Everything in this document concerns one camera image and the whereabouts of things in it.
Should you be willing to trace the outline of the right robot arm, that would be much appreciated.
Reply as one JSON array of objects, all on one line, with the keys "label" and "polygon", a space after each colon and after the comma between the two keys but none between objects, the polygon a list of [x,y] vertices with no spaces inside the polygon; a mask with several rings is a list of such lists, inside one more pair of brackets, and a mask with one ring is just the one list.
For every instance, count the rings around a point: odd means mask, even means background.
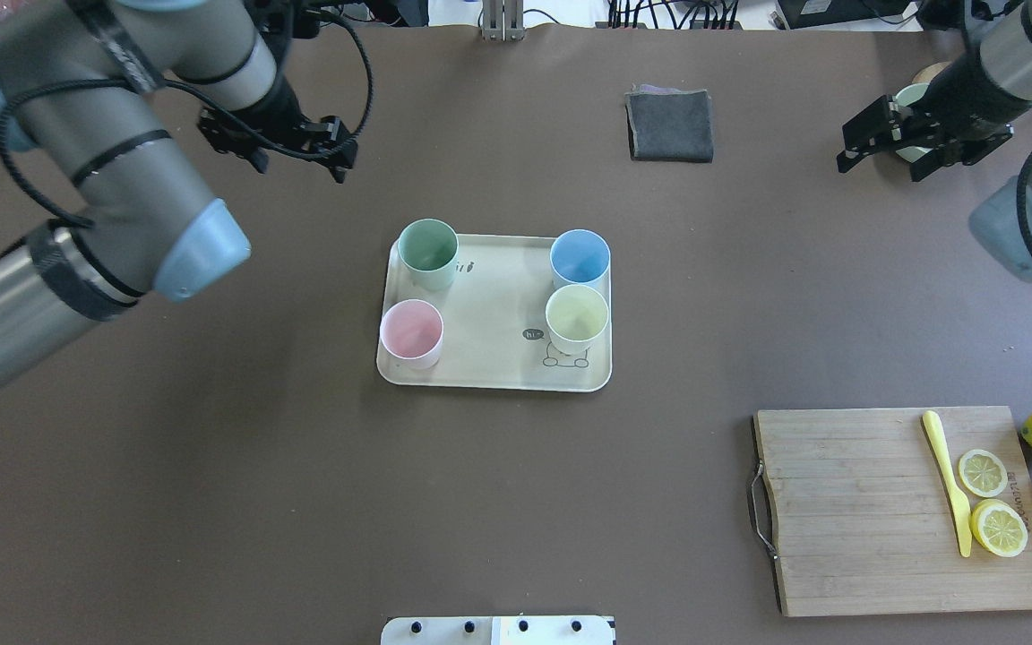
[{"label": "right robot arm", "polygon": [[[1032,1],[931,1],[930,28],[958,29],[964,53],[920,99],[879,97],[844,123],[839,172],[878,152],[921,148],[913,181],[952,165],[975,165],[1014,133],[1032,109]],[[972,237],[1021,281],[1032,282],[1032,150],[1015,176],[969,216]]]}]

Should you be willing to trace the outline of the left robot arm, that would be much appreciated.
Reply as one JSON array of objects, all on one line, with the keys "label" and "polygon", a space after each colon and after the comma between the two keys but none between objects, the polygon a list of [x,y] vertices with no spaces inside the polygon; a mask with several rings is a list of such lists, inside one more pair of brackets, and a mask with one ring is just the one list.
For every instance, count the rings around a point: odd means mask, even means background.
[{"label": "left robot arm", "polygon": [[147,102],[203,106],[206,142],[343,181],[362,126],[311,121],[245,1],[36,1],[0,20],[0,162],[49,212],[0,256],[0,388],[151,291],[184,302],[253,249]]}]

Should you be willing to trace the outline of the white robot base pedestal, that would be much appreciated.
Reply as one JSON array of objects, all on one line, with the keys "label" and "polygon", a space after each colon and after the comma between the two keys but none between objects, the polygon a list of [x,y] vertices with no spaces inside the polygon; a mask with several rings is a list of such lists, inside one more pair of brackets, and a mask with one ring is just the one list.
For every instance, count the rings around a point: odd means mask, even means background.
[{"label": "white robot base pedestal", "polygon": [[520,614],[394,617],[381,644],[615,644],[611,616]]}]

